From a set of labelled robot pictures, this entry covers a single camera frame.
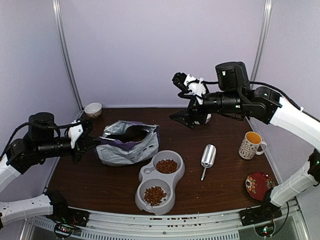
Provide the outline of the purple puppy food bag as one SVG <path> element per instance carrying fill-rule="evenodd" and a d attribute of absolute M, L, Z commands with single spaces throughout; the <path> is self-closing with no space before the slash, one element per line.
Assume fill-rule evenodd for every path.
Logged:
<path fill-rule="evenodd" d="M 146 135 L 139 142 L 129 137 Z M 159 150 L 160 131 L 156 124 L 118 120 L 104 128 L 101 145 L 95 152 L 101 162 L 110 167 L 133 165 L 152 158 Z"/>

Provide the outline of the metal food scoop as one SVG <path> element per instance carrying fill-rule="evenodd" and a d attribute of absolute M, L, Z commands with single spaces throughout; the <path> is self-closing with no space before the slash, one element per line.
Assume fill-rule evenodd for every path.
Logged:
<path fill-rule="evenodd" d="M 201 181 L 203 181 L 205 178 L 206 170 L 208 168 L 211 168 L 214 165 L 216 155 L 217 155 L 217 148 L 213 144 L 208 144 L 204 148 L 201 161 L 200 161 L 203 167 L 203 172 L 200 178 Z"/>

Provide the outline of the grey double pet bowl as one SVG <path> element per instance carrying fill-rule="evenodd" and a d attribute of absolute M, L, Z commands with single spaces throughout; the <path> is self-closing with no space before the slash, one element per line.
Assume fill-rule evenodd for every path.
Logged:
<path fill-rule="evenodd" d="M 156 164 L 161 160 L 174 160 L 177 163 L 177 170 L 174 173 L 165 174 L 157 171 Z M 183 158 L 175 151 L 159 151 L 150 163 L 140 169 L 138 179 L 140 184 L 135 193 L 135 204 L 141 211 L 146 211 L 155 215 L 168 213 L 175 205 L 176 186 L 185 173 Z M 158 206 L 150 206 L 144 200 L 144 193 L 147 188 L 159 186 L 167 193 L 166 200 Z"/>

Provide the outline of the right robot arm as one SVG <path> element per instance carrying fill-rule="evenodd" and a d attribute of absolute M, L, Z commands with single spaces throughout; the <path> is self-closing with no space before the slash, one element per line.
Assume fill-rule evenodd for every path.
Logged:
<path fill-rule="evenodd" d="M 170 115 L 170 119 L 194 129 L 204 125 L 209 114 L 243 120 L 255 118 L 267 125 L 282 128 L 314 147 L 308 161 L 299 171 L 280 185 L 268 190 L 262 206 L 256 210 L 259 220 L 268 220 L 288 200 L 320 182 L 320 121 L 304 111 L 282 90 L 264 82 L 251 89 L 246 65 L 230 61 L 215 66 L 218 92 L 210 92 L 209 81 L 178 72 L 173 84 L 180 89 L 178 96 L 188 99 L 188 107 Z"/>

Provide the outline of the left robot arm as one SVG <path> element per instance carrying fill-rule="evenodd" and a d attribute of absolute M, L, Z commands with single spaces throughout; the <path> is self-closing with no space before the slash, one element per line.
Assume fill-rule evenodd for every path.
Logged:
<path fill-rule="evenodd" d="M 14 139 L 13 136 L 23 127 L 28 128 L 27 133 L 22 138 Z M 90 136 L 92 130 L 90 119 L 57 125 L 55 116 L 50 112 L 30 115 L 27 122 L 13 131 L 0 155 L 0 189 L 3 191 L 32 166 L 43 165 L 46 159 L 70 156 L 74 164 L 78 163 L 86 152 L 101 143 Z M 67 200 L 58 190 L 0 204 L 1 227 L 37 216 L 46 216 L 64 224 L 75 221 Z"/>

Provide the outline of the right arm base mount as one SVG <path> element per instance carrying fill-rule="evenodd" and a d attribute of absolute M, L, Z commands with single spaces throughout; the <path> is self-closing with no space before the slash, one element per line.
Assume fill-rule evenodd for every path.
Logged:
<path fill-rule="evenodd" d="M 239 212 L 243 227 L 254 226 L 255 233 L 262 238 L 272 237 L 276 233 L 275 219 L 282 217 L 282 211 L 270 207 L 247 207 Z"/>

